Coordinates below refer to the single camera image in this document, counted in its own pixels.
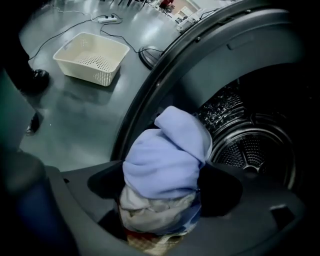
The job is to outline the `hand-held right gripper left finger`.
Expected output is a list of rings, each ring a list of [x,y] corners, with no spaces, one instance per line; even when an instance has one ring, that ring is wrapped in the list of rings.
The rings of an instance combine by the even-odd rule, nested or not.
[[[60,172],[51,168],[51,188],[81,256],[133,256],[117,199],[124,186],[121,161]]]

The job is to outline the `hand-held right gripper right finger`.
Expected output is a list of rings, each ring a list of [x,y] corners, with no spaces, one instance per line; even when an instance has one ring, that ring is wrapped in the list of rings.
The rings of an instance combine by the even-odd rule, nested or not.
[[[252,167],[207,163],[198,179],[201,217],[182,242],[184,256],[262,256],[294,235],[304,203]]]

